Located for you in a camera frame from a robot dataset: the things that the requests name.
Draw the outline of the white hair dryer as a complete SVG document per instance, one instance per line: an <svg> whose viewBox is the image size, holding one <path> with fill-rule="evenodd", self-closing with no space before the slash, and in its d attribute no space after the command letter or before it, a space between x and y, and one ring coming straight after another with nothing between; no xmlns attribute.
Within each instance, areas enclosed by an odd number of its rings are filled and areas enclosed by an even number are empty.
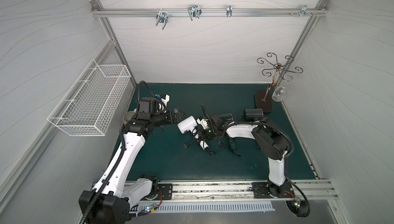
<svg viewBox="0 0 394 224"><path fill-rule="evenodd" d="M186 132L191 132L193 136L193 140L189 143L184 144L184 148L189 147L193 142L196 142L204 151L208 152L208 144L206 141L199 140L198 131L199 131L199 124L197 124L197 120L193 116L189 116L188 118L184 119L180 123L178 123L177 127L182 134Z"/></svg>

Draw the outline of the dark green hair dryer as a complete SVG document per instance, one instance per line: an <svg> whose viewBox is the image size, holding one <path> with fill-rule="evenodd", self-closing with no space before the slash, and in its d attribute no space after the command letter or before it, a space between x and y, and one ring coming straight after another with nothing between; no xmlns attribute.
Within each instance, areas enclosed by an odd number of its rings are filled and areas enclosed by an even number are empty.
<svg viewBox="0 0 394 224"><path fill-rule="evenodd" d="M218 117L224 122L232 122L234 120L232 113L220 114Z"/></svg>

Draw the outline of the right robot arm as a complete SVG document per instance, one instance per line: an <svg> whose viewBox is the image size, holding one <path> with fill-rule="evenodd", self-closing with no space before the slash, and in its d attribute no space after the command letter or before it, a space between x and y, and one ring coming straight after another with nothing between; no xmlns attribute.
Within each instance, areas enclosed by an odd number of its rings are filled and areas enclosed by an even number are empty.
<svg viewBox="0 0 394 224"><path fill-rule="evenodd" d="M206 109L202 112L203 116L197 119L198 128L193 129L192 133L204 151L214 155L214 152L209 150L207 142L225 138L226 143L219 141L218 144L229 148L239 157L236 139L254 140L268 158L269 174L266 184L253 183L249 190L256 198L288 198L286 205L292 214L301 218L310 215L311 207L306 195L287 174L288 157L294 152L293 143L277 125L264 117L261 109L245 110L244 122L226 119L216 113L209 114Z"/></svg>

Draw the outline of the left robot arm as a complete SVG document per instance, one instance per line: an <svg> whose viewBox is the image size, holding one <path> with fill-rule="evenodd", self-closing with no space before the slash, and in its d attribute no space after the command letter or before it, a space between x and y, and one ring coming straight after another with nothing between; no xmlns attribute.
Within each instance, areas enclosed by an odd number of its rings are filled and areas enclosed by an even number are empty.
<svg viewBox="0 0 394 224"><path fill-rule="evenodd" d="M157 177L141 175L134 184L125 188L129 171L155 127L179 123L183 112L168 110L170 97L165 93L137 98L136 112L119 129L120 146L100 180L79 198L82 211L81 224L124 224L134 217L154 212L159 206L132 213L142 199L163 199Z"/></svg>

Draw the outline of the green table mat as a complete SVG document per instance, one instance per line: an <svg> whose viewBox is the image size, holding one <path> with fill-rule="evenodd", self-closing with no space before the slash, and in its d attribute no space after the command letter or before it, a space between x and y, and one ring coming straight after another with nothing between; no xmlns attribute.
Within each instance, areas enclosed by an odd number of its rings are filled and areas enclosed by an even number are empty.
<svg viewBox="0 0 394 224"><path fill-rule="evenodd" d="M178 108L186 117L208 113L231 114L243 121L244 110L255 107L255 93L264 84L175 84L150 83L134 96L165 93L170 109ZM225 147L226 139L209 142L208 152L194 142L192 134L181 133L175 124L155 128L139 151L127 180L153 175L159 180L266 180L268 159L252 139L236 139L236 149Z"/></svg>

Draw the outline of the striped ceramic mug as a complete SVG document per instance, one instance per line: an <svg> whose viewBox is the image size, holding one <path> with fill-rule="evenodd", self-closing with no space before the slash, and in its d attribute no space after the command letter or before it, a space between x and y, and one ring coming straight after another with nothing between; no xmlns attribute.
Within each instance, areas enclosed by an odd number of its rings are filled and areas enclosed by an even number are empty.
<svg viewBox="0 0 394 224"><path fill-rule="evenodd" d="M123 124L126 125L135 116L135 114L135 111L128 111L125 113L123 116Z"/></svg>

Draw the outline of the metal glass holder stand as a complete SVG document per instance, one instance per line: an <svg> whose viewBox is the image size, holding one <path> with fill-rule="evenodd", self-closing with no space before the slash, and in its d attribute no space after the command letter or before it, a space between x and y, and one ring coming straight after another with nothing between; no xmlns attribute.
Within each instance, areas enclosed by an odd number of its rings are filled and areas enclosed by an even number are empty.
<svg viewBox="0 0 394 224"><path fill-rule="evenodd" d="M291 82L292 74L301 74L304 70L301 67L295 67L294 70L290 70L292 63L294 62L294 57L287 55L285 56L286 62L281 63L278 60L278 56L275 53L269 52L266 57L259 57L257 59L258 64L269 64L268 68L262 70L262 75L264 77L271 77L265 91L257 91L255 93L255 105L258 109L261 109L263 113L270 113L273 110L273 98L271 90L274 90L280 80L285 82Z"/></svg>

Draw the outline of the white vent strip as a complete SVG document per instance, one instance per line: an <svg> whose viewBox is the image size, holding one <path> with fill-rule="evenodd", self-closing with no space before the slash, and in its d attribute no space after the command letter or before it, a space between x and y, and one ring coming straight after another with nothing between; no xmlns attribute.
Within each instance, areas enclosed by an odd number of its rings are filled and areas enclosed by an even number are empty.
<svg viewBox="0 0 394 224"><path fill-rule="evenodd" d="M275 211L271 201L167 202L154 213L246 213Z"/></svg>

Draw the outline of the clear wine glass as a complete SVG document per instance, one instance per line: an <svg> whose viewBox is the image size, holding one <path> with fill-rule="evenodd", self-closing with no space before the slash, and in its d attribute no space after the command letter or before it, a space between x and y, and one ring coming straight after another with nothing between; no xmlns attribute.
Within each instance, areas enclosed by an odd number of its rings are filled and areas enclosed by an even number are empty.
<svg viewBox="0 0 394 224"><path fill-rule="evenodd" d="M291 75L285 75L284 80L281 81L280 84L277 85L275 88L273 94L272 94L272 100L275 102L281 102L286 94L288 93L288 88L287 85L293 80L293 77Z"/></svg>

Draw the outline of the small metal clamp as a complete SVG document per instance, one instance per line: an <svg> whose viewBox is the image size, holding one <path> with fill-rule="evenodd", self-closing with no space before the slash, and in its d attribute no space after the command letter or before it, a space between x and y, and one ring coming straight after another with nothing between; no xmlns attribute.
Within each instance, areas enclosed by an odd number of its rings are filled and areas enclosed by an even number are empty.
<svg viewBox="0 0 394 224"><path fill-rule="evenodd" d="M233 7L231 5L228 5L226 7L226 16L227 18L230 18L233 15Z"/></svg>

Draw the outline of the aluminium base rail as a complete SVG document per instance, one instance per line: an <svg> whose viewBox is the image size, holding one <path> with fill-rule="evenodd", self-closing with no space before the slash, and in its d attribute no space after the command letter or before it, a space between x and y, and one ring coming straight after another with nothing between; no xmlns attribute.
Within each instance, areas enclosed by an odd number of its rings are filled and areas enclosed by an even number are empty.
<svg viewBox="0 0 394 224"><path fill-rule="evenodd" d="M328 179L293 180L297 187L285 186L278 197L269 194L264 180L162 181L159 183L166 202L293 200L305 195L312 200L338 200Z"/></svg>

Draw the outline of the metal hook bracket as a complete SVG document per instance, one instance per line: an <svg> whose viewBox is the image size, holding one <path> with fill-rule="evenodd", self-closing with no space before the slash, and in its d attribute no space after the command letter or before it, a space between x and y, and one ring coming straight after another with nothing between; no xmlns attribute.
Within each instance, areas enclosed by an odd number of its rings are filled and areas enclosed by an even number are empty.
<svg viewBox="0 0 394 224"><path fill-rule="evenodd" d="M168 22L168 14L163 11L158 12L156 15L156 26L158 26L161 23L162 30L164 30L167 22Z"/></svg>

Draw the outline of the metal u-bolt bracket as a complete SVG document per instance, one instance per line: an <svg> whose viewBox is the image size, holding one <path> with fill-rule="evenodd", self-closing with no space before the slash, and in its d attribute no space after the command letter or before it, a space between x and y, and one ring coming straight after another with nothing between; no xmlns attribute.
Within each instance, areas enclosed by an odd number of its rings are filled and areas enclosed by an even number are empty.
<svg viewBox="0 0 394 224"><path fill-rule="evenodd" d="M199 19L202 13L200 5L191 5L188 7L187 11L191 21L193 21L194 18Z"/></svg>

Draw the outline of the aluminium top rail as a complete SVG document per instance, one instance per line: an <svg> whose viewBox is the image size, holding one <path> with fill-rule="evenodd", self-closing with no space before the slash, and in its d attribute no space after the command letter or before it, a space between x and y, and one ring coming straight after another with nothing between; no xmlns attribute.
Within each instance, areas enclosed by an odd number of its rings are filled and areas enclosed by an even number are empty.
<svg viewBox="0 0 394 224"><path fill-rule="evenodd" d="M234 8L231 17L291 17L290 12L296 13L301 8ZM310 12L316 12L318 17L326 16L329 13L327 9L308 8ZM137 17L149 18L156 17L157 13L163 11L168 14L169 18L189 17L186 8L168 8L168 9L100 9L93 11L95 17L103 18L121 18ZM200 17L227 18L225 8L202 8Z"/></svg>

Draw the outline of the metal bolt bracket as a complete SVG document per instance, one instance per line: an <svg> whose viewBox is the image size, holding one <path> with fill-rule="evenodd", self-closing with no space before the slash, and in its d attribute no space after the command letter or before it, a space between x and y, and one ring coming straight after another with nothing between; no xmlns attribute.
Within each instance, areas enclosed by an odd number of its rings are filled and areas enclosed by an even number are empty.
<svg viewBox="0 0 394 224"><path fill-rule="evenodd" d="M298 12L296 12L296 13L292 13L292 12L290 12L289 13L291 16L296 16L296 17L299 17L299 18L301 18L301 17L313 17L313 16L317 16L317 13L316 12L310 12L309 10L308 10L308 7L307 7L307 5L305 5L305 6L303 6Z"/></svg>

